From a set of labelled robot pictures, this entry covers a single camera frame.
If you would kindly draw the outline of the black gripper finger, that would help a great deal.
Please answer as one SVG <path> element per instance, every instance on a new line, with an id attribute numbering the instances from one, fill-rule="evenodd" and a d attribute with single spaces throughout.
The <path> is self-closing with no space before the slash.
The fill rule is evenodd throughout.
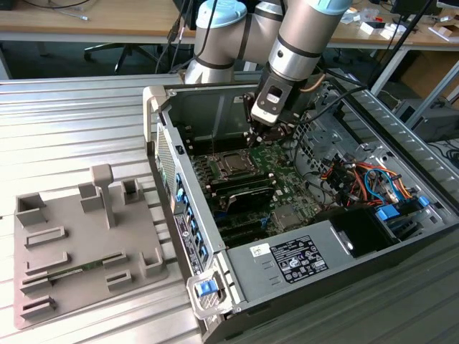
<path id="1" fill-rule="evenodd" d="M 245 139 L 248 146 L 259 146 L 258 136 L 260 132 L 260 124 L 252 118 L 252 107 L 255 104 L 255 93 L 246 92 L 242 96 L 243 107 L 247 123 L 250 129 L 244 132 Z"/>
<path id="2" fill-rule="evenodd" d="M 296 125 L 292 123 L 277 122 L 274 126 L 261 124 L 257 129 L 255 140 L 261 142 L 274 142 L 286 139 L 294 134 Z"/>

